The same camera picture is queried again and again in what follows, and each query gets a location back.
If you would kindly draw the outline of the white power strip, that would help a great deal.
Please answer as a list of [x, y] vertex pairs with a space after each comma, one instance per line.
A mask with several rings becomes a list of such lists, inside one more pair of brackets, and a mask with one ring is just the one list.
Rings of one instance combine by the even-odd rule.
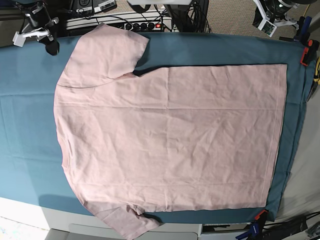
[[160, 33], [173, 31], [169, 25], [161, 21], [124, 23], [120, 29], [135, 33]]

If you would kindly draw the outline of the orange blue clamp lower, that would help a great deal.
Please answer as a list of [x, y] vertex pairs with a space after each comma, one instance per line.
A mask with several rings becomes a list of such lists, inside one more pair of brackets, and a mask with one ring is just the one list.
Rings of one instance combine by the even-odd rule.
[[254, 222], [250, 224], [249, 230], [236, 236], [236, 240], [256, 240], [261, 236], [268, 217], [268, 210], [262, 210], [254, 217]]

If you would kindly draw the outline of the orange black clamp upper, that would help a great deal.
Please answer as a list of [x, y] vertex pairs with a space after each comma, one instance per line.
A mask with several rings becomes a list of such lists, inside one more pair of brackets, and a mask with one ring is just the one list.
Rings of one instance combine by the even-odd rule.
[[308, 66], [313, 58], [317, 55], [317, 51], [319, 49], [320, 42], [317, 40], [310, 39], [306, 46], [304, 47], [302, 57], [300, 59], [300, 63], [303, 66]]

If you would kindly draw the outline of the pink T-shirt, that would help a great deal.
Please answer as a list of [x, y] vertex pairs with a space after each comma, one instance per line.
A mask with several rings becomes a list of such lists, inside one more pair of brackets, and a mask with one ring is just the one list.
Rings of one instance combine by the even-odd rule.
[[261, 208], [278, 156], [285, 64], [133, 71], [149, 40], [101, 24], [54, 93], [62, 168], [81, 204], [133, 240], [145, 212]]

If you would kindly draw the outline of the teal table cloth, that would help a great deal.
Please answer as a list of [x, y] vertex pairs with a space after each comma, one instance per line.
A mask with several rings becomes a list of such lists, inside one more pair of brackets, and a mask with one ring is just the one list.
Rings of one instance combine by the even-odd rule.
[[[275, 175], [267, 198], [268, 218], [276, 218], [298, 148], [316, 63], [300, 63], [303, 46], [252, 36], [158, 32], [149, 39], [135, 73], [158, 67], [285, 64], [287, 96]], [[60, 52], [43, 46], [0, 50], [0, 195], [3, 198], [87, 215], [62, 169], [53, 115], [56, 83], [78, 37], [59, 40]]]

